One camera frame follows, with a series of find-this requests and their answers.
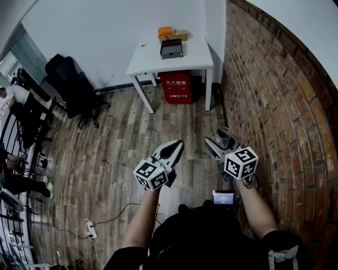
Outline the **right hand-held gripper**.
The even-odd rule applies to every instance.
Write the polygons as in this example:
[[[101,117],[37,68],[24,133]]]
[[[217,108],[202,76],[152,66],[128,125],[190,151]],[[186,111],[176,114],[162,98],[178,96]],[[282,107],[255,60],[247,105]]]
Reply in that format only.
[[[251,147],[241,148],[241,141],[237,136],[233,134],[230,136],[227,150],[221,148],[209,137],[205,137],[204,142],[211,156],[222,161],[223,172],[234,179],[241,180],[255,173],[258,156]]]

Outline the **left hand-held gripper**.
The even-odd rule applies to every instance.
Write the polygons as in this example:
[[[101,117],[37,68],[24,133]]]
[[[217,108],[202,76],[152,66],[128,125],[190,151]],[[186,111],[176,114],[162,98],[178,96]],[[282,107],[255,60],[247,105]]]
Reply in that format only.
[[[160,145],[153,156],[142,159],[133,171],[140,185],[148,190],[159,190],[163,185],[170,187],[176,178],[173,169],[184,150],[182,140],[173,140]]]

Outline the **clear glass cup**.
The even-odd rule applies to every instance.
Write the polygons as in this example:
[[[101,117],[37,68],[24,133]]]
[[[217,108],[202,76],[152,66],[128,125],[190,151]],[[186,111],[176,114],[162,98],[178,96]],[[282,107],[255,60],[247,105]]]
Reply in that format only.
[[[221,127],[217,128],[216,130],[216,143],[221,147],[221,148],[227,148],[228,144],[232,138],[231,135],[229,135],[229,129],[227,127]]]

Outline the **black tray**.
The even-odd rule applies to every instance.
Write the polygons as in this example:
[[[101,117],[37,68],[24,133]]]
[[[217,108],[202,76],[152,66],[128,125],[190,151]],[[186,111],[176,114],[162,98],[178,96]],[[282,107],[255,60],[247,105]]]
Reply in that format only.
[[[162,41],[160,55],[162,60],[183,57],[182,40],[179,38]]]

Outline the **person's left forearm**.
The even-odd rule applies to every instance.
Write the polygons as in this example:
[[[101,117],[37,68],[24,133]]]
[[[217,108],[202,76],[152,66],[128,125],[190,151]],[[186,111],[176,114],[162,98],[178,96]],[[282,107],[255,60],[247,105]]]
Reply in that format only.
[[[160,189],[145,191],[142,201],[127,227],[122,248],[140,247],[148,249],[155,225],[159,195]]]

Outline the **person's right forearm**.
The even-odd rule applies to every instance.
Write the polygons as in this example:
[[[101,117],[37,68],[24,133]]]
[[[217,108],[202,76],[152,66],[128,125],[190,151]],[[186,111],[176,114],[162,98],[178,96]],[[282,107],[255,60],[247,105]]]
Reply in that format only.
[[[236,180],[249,226],[253,234],[262,239],[269,232],[278,230],[273,212],[255,186],[246,188],[242,180]]]

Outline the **small display screen device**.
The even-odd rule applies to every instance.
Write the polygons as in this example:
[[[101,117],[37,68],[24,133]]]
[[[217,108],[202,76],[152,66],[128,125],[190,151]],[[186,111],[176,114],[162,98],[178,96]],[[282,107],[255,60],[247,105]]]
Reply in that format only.
[[[214,190],[212,196],[214,205],[230,206],[234,204],[235,192],[233,190]]]

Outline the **red fire equipment box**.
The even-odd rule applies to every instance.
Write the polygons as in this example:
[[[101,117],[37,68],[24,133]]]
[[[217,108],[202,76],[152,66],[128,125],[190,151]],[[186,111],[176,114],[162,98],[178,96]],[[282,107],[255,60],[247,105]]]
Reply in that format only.
[[[191,71],[158,72],[165,99],[170,104],[192,104]]]

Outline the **person's black clothing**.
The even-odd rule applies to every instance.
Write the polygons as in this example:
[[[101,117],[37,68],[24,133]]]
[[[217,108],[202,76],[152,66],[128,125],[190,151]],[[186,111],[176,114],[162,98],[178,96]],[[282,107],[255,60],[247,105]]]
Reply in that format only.
[[[118,249],[104,270],[313,270],[313,265],[295,234],[275,230],[251,239],[231,211],[207,204],[169,217],[149,249]]]

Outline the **white table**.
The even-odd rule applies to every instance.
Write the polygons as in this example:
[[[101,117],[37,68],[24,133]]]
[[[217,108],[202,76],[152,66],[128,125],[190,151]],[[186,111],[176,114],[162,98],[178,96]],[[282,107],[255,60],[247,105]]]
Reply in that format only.
[[[161,45],[157,38],[144,39],[136,47],[126,75],[130,77],[146,109],[153,114],[149,99],[138,77],[148,75],[153,86],[157,86],[155,75],[158,72],[180,70],[202,70],[205,75],[205,111],[210,111],[213,79],[213,60],[206,37],[193,37],[182,43],[183,57],[162,60]]]

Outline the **white power strip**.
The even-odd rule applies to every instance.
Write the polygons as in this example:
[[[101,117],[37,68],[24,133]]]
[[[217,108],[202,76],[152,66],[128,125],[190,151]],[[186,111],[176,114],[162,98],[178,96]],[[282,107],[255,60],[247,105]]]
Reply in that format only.
[[[87,222],[87,229],[88,229],[88,231],[86,232],[87,236],[89,236],[92,239],[98,238],[95,227],[91,221]]]

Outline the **black office chair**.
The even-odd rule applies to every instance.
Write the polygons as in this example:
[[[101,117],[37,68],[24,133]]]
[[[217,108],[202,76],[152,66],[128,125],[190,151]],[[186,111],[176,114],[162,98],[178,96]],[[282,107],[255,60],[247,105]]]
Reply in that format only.
[[[45,65],[46,81],[61,96],[65,105],[60,105],[69,119],[80,115],[78,128],[82,129],[82,123],[88,117],[93,119],[95,128],[99,128],[97,122],[98,109],[104,105],[110,107],[110,103],[97,95],[93,86],[84,72],[78,72],[72,57],[63,57],[56,54]]]

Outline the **wicker basket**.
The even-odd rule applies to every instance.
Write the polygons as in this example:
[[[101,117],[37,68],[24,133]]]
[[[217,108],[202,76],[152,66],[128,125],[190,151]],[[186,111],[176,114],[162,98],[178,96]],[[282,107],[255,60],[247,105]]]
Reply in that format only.
[[[162,43],[163,41],[176,40],[176,39],[187,41],[188,31],[187,30],[174,30],[172,34],[158,36],[158,39],[160,43]]]

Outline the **black metal railing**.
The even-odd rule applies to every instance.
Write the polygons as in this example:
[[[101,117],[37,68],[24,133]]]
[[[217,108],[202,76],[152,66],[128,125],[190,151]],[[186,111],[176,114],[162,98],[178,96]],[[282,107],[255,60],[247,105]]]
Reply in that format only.
[[[23,128],[17,118],[3,105],[0,108],[0,147],[17,156],[23,151],[21,138]],[[34,270],[32,245],[29,234],[29,214],[27,212],[27,193],[16,195],[11,200],[15,205],[22,205],[17,211],[4,201],[2,191],[3,175],[0,173],[0,269]]]

